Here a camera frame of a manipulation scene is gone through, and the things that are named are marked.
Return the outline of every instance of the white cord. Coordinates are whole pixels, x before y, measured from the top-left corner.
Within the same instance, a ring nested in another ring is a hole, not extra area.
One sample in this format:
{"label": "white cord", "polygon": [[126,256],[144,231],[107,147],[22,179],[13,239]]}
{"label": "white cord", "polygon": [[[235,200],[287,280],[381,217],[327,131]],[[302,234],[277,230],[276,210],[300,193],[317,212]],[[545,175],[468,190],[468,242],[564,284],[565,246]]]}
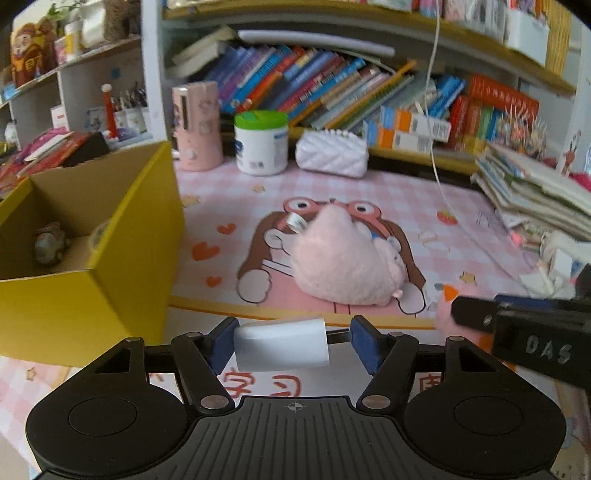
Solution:
{"label": "white cord", "polygon": [[460,221],[459,215],[456,214],[456,212],[454,211],[452,204],[449,203],[449,200],[447,199],[447,197],[445,196],[445,193],[443,193],[443,188],[441,186],[441,182],[439,180],[439,173],[437,172],[437,166],[435,165],[435,154],[433,153],[433,130],[431,130],[431,119],[429,117],[429,110],[427,107],[427,92],[429,89],[429,80],[431,79],[431,73],[433,71],[433,64],[435,63],[435,55],[437,54],[437,45],[439,43],[439,30],[441,27],[441,18],[440,18],[440,9],[439,9],[439,0],[435,0],[435,8],[437,11],[437,16],[436,16],[436,26],[435,26],[435,39],[433,41],[433,51],[431,52],[431,59],[429,60],[429,66],[427,68],[427,80],[425,83],[425,92],[424,92],[424,111],[425,111],[425,116],[427,117],[427,128],[429,129],[429,137],[430,137],[430,145],[429,145],[429,153],[431,155],[431,164],[433,165],[433,173],[435,174],[435,180],[437,182],[437,185],[439,186],[439,190],[441,192],[441,196],[443,197],[443,200],[445,201],[447,208],[449,210],[449,212],[456,218],[457,220],[457,224],[461,227],[462,230],[464,230],[464,233],[467,235],[467,237],[472,240],[472,242],[474,242],[474,244],[480,248],[484,253],[487,254],[488,258],[491,259],[491,261],[503,272],[505,273],[509,278],[511,278],[512,280],[516,281],[519,285],[521,285],[523,288],[526,289],[526,291],[529,292],[533,292],[525,283],[523,283],[521,281],[521,279],[519,277],[514,276],[511,272],[509,272],[505,267],[503,267],[503,265],[501,265],[496,258],[488,251],[488,249],[486,249],[486,247],[484,247],[474,236],[474,234],[472,232],[470,232],[466,227],[464,227],[462,225],[462,222]]}

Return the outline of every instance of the plush toy tag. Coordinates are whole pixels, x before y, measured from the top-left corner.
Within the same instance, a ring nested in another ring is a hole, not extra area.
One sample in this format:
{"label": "plush toy tag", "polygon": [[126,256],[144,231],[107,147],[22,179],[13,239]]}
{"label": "plush toy tag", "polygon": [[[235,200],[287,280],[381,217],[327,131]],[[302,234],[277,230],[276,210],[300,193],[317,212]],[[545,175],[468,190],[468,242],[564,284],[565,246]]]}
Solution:
{"label": "plush toy tag", "polygon": [[308,228],[308,222],[306,222],[300,215],[295,212],[291,212],[287,220],[285,221],[289,228],[295,233],[302,235]]}

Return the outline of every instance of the ribbed black surface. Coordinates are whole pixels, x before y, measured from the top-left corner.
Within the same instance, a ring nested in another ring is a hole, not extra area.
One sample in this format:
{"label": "ribbed black surface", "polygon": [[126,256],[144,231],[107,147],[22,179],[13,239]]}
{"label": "ribbed black surface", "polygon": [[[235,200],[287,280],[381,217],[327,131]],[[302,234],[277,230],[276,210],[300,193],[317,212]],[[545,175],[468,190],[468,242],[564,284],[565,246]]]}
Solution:
{"label": "ribbed black surface", "polygon": [[345,398],[245,397],[237,411],[199,421],[173,456],[127,480],[459,478],[419,457],[392,421],[361,415]]}

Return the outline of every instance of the metal screw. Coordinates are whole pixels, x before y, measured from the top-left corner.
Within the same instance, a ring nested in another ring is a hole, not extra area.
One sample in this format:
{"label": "metal screw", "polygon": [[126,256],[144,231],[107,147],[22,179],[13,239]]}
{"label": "metal screw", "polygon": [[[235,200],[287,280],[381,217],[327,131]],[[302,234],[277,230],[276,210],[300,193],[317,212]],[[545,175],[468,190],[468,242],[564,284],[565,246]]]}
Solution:
{"label": "metal screw", "polygon": [[372,410],[382,410],[383,408],[388,408],[390,406],[390,399],[383,395],[368,395],[361,401],[361,403]]}
{"label": "metal screw", "polygon": [[208,395],[201,399],[201,406],[208,410],[220,410],[228,406],[230,401],[222,395]]}

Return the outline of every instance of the pink cylinder container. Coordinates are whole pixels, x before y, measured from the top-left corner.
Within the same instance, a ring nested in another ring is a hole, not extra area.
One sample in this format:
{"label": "pink cylinder container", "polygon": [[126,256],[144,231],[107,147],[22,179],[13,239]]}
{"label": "pink cylinder container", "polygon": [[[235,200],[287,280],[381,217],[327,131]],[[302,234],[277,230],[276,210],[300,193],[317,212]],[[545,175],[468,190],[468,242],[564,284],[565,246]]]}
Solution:
{"label": "pink cylinder container", "polygon": [[180,167],[215,168],[223,162],[216,82],[196,82],[173,89],[174,124]]}

